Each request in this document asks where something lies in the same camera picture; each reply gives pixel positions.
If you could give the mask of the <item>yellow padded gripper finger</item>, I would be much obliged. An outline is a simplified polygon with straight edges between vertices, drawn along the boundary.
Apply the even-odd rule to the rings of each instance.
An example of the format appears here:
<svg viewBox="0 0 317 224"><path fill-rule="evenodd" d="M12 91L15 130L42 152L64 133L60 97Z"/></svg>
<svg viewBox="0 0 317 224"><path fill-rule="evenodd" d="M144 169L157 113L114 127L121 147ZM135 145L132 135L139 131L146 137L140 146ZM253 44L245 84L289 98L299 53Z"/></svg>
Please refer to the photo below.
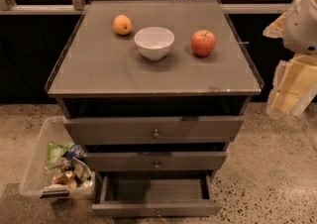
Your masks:
<svg viewBox="0 0 317 224"><path fill-rule="evenodd" d="M317 95L317 56L295 54L276 67L268 96L270 117L300 116Z"/></svg>

